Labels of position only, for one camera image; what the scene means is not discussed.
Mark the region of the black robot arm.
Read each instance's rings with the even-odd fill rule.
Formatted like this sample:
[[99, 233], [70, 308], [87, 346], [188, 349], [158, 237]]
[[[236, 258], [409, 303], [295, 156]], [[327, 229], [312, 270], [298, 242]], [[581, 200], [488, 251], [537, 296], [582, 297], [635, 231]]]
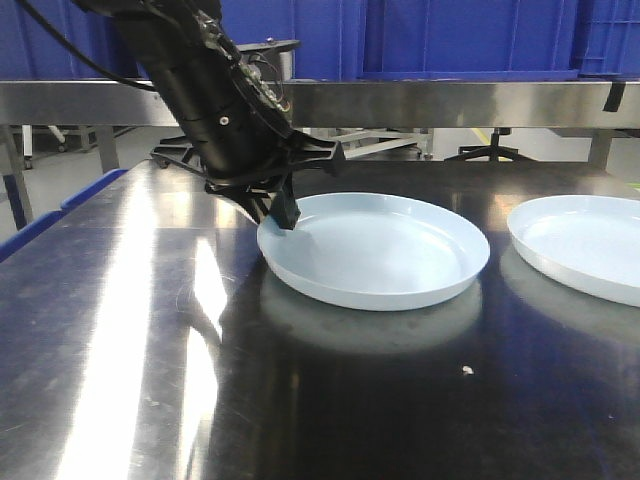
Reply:
[[159, 146], [153, 157], [201, 177], [208, 193], [232, 200], [255, 222], [271, 218], [294, 229], [294, 172], [335, 175], [344, 151], [291, 126], [282, 101], [226, 35], [219, 3], [78, 5], [113, 21], [185, 134], [185, 145]]

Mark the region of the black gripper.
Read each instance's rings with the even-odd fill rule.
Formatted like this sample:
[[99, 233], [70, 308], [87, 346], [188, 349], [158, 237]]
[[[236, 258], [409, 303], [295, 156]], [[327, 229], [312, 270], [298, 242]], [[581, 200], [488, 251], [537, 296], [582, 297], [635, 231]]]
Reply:
[[320, 139], [295, 130], [286, 139], [278, 139], [273, 147], [251, 146], [249, 163], [237, 155], [225, 154], [230, 164], [221, 169], [211, 156], [210, 147], [200, 148], [185, 136], [163, 139], [151, 151], [151, 158], [162, 167], [179, 167], [195, 175], [215, 193], [228, 189], [275, 190], [269, 194], [240, 192], [234, 202], [244, 214], [259, 225], [269, 215], [280, 229], [294, 230], [300, 216], [291, 173], [318, 169], [332, 176], [338, 175], [346, 162], [343, 147], [338, 141]]

